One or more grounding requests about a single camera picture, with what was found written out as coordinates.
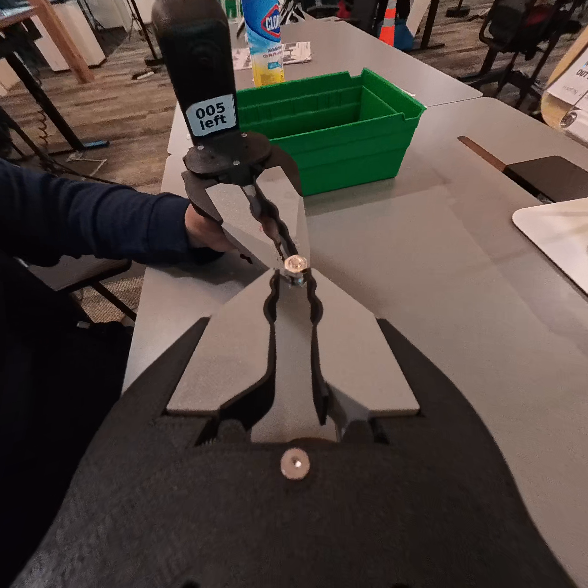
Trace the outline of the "person's left hand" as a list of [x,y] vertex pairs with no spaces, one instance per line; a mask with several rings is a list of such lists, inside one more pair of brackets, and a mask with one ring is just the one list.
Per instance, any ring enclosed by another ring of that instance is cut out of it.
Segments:
[[192,204],[188,204],[185,212],[185,228],[187,239],[194,248],[207,247],[220,253],[230,252],[236,248],[227,238],[222,226],[200,215]]

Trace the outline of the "wooden display board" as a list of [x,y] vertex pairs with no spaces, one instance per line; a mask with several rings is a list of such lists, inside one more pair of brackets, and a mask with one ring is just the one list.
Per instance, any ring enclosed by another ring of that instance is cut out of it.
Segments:
[[[579,37],[573,42],[572,46],[556,65],[548,79],[548,87],[550,87],[572,66],[577,58],[583,54],[585,48],[587,48],[587,26],[584,27],[579,34]],[[564,129],[561,125],[562,120],[565,118],[570,108],[571,105],[552,96],[547,90],[543,92],[540,99],[540,113],[545,124],[560,134],[572,139],[576,143],[587,147],[587,139],[578,138],[568,130]]]

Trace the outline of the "black office chair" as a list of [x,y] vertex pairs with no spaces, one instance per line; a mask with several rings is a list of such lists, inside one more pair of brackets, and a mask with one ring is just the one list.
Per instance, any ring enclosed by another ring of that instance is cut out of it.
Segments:
[[481,26],[479,40],[488,51],[471,85],[496,84],[494,97],[505,86],[518,90],[515,109],[527,98],[540,98],[542,69],[569,25],[579,1],[494,1]]

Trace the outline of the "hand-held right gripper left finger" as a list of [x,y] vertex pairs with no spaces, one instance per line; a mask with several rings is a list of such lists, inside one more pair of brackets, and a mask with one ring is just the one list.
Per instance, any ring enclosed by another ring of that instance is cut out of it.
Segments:
[[237,420],[250,431],[275,399],[276,303],[280,275],[267,270],[214,313],[166,412]]

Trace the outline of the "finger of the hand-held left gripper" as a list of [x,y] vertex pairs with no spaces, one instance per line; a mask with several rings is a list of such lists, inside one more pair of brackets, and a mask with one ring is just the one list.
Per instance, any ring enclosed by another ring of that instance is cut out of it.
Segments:
[[303,197],[280,166],[265,169],[251,184],[251,258],[283,264],[299,255],[311,262]]
[[206,188],[222,219],[222,229],[239,254],[264,269],[282,269],[283,260],[273,240],[251,210],[251,202],[238,185],[220,183]]

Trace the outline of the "person's left forearm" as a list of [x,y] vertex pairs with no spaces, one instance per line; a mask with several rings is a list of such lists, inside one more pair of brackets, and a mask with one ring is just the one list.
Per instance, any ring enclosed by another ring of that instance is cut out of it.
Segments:
[[1,252],[38,266],[91,255],[144,264],[196,262],[188,202],[121,185],[57,178],[1,161]]

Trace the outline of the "person's dark clothed body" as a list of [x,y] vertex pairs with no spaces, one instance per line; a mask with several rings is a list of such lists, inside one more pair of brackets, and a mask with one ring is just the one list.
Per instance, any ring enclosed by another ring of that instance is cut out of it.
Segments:
[[130,341],[1,254],[1,587],[37,549],[119,399]]

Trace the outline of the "green plastic bin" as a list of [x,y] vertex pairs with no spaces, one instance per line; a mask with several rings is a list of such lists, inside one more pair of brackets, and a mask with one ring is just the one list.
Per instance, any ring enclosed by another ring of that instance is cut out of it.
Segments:
[[296,162],[302,195],[396,177],[426,107],[365,68],[237,92],[242,130]]

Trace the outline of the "white cabinet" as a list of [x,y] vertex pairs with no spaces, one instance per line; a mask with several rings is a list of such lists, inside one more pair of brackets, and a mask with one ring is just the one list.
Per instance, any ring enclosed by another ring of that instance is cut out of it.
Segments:
[[[79,3],[77,1],[66,1],[52,4],[52,6],[87,66],[89,68],[99,67],[105,61],[106,55]],[[34,16],[32,21],[41,35],[40,39],[35,41],[35,45],[50,69],[55,73],[70,71],[64,56],[40,18]]]

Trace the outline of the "grey office chair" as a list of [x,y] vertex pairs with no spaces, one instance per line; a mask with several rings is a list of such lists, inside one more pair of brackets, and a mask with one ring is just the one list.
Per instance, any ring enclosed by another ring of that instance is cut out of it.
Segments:
[[22,264],[52,290],[71,294],[91,288],[117,308],[124,317],[136,321],[136,313],[103,284],[103,281],[127,272],[132,267],[131,261],[113,261],[93,256],[75,259],[66,256],[52,267],[41,267],[26,262]]

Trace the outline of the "printed instruction sheet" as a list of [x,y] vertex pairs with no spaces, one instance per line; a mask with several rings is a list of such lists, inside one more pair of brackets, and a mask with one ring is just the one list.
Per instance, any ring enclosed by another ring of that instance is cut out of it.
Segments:
[[587,144],[587,48],[569,68],[548,87],[547,93],[563,102],[560,128]]

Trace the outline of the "orange traffic cone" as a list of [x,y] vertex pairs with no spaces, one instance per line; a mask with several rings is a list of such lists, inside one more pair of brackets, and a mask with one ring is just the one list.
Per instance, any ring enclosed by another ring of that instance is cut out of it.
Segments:
[[383,17],[379,29],[378,39],[386,45],[394,46],[394,33],[396,24],[396,5],[397,1],[381,1],[381,8],[383,9]]

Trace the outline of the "white metal stand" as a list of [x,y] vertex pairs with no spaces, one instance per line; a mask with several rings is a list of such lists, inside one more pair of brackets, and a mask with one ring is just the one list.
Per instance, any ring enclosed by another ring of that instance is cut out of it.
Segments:
[[514,225],[587,293],[587,198],[517,210]]

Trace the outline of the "silver hex bolt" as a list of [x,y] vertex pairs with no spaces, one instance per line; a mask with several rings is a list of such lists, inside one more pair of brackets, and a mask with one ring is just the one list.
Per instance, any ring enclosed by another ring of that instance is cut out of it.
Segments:
[[308,260],[299,254],[293,254],[284,260],[283,275],[291,286],[302,287],[309,272]]

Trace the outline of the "printed paper leaflet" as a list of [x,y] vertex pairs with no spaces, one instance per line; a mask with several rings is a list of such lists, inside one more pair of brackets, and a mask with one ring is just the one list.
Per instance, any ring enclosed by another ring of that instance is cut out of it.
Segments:
[[[309,41],[285,43],[283,46],[282,63],[284,66],[312,61],[311,43]],[[252,69],[251,53],[248,47],[233,48],[232,60],[235,70]]]

